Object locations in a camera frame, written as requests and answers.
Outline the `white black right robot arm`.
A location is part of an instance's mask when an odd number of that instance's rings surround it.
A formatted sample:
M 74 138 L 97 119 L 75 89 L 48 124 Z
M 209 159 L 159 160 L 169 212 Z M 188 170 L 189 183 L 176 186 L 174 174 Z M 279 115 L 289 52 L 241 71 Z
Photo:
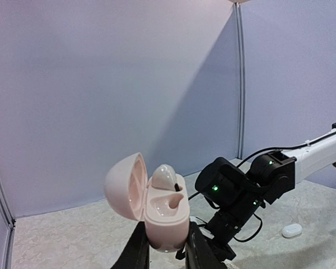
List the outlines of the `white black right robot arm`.
M 233 260 L 229 242 L 256 210 L 274 203 L 296 185 L 328 165 L 336 167 L 336 123 L 327 134 L 292 147 L 268 147 L 251 155 L 249 170 L 244 173 L 224 157 L 208 164 L 195 181 L 216 213 L 202 224 L 193 224 L 185 246 L 175 255 L 185 260 L 187 268 L 222 266 Z

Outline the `white oval charging case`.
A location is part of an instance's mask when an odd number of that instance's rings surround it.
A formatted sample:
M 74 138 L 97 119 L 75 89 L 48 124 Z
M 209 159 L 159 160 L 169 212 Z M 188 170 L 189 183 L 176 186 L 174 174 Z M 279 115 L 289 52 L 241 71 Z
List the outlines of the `white oval charging case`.
M 302 226 L 300 224 L 290 224 L 282 229 L 282 236 L 285 238 L 293 238 L 302 233 Z

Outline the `round white pink case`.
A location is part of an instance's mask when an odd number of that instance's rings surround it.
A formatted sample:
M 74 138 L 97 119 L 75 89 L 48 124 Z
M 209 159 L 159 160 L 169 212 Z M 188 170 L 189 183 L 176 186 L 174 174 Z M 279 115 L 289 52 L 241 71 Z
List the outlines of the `round white pink case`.
M 110 207 L 126 219 L 143 221 L 150 245 L 162 252 L 180 249 L 189 232 L 185 180 L 178 173 L 176 176 L 179 192 L 154 188 L 138 152 L 116 163 L 105 178 L 104 192 Z

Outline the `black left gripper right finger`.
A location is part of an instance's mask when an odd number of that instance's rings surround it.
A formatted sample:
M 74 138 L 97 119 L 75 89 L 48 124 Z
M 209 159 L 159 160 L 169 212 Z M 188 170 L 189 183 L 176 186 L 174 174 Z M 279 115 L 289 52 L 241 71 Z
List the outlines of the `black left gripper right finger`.
M 185 244 L 185 268 L 224 269 L 226 265 L 213 254 L 196 222 L 190 222 Z

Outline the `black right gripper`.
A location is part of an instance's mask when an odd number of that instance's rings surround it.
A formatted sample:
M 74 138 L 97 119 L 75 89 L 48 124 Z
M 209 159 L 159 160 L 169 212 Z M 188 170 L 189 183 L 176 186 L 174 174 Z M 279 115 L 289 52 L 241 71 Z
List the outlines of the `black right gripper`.
M 208 223 L 197 224 L 213 254 L 220 262 L 231 261 L 236 257 L 236 253 L 228 243 L 254 215 L 254 213 L 244 214 L 243 218 L 236 222 L 230 220 L 226 212 L 218 211 Z M 175 258 L 185 260 L 185 245 L 176 252 Z

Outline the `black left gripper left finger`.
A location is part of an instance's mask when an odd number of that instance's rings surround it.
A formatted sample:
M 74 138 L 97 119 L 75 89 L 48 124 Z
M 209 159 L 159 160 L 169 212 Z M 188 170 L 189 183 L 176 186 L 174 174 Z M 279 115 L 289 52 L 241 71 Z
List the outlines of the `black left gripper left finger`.
M 140 221 L 111 269 L 149 269 L 149 267 L 150 243 L 144 222 Z

